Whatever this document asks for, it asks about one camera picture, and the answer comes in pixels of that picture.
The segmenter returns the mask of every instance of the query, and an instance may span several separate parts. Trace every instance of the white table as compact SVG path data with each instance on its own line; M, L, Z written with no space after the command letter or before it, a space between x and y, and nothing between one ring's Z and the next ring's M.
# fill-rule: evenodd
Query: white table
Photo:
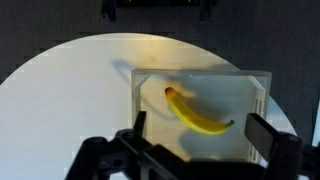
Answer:
M82 141L131 125L134 68L234 70L196 46L143 34L106 34L56 46L0 86L0 179L64 179ZM267 121L295 134L270 98Z

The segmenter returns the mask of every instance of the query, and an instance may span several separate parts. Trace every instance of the round white table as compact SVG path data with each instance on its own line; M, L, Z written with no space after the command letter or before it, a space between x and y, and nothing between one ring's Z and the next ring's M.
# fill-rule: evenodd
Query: round white table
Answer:
M29 60L0 86L0 179L64 179L82 143L131 126L134 68L235 70L199 47L159 36L105 34ZM267 121L295 131L270 97Z

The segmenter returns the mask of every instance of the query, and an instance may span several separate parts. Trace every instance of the transparent box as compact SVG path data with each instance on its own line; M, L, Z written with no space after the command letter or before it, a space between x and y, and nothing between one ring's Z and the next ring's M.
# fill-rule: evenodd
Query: transparent box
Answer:
M135 69L132 121L146 111L144 137L161 144L185 161L192 158L260 163L260 155L244 135L248 113L265 118L271 73L263 71L199 71ZM218 135L195 132L171 111L165 89L173 87L196 113L235 124Z

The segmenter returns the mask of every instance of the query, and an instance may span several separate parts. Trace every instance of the gray surface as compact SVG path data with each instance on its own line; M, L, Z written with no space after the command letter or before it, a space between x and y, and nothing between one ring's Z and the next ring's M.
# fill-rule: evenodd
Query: gray surface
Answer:
M2 0L0 82L62 42L109 33L151 33L203 47L241 69L273 72L271 95L311 142L320 84L320 1L218 0L207 24L196 8L122 9L116 23L100 1Z

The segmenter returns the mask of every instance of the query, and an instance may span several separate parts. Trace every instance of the banana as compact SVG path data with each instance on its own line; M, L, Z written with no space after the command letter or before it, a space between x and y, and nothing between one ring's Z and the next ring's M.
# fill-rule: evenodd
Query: banana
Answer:
M234 124L231 120L228 123L220 123L208 120L193 112L182 100L181 96L172 87L165 89L167 102L174 114L191 129L207 135L221 134Z

